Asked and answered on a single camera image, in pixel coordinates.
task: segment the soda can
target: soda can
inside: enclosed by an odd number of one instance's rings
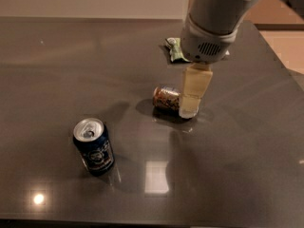
[[[173,87],[156,87],[153,93],[153,106],[159,109],[179,111],[180,95]]]
[[[88,118],[74,128],[74,144],[78,148],[85,168],[93,175],[106,172],[114,163],[108,132],[102,121]]]

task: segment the robotic hand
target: robotic hand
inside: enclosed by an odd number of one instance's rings
[[[259,0],[194,0],[181,33],[181,49],[192,62],[221,60],[234,43],[246,11]],[[302,18],[304,0],[282,0]]]

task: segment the can lid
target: can lid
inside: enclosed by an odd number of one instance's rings
[[[74,128],[74,137],[80,142],[92,142],[103,134],[104,128],[102,121],[87,118],[77,123]]]

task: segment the table surface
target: table surface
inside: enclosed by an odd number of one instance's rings
[[[156,86],[181,87],[163,46],[181,27],[0,23],[0,219],[304,227],[303,91],[244,22],[196,118],[155,110]],[[100,177],[72,142],[88,117],[116,158]]]

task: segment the can pull tab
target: can pull tab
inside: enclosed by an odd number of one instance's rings
[[[91,139],[94,137],[95,133],[96,133],[96,129],[97,125],[95,123],[88,123],[85,125],[83,131],[81,132],[81,135],[85,138],[85,139]]]

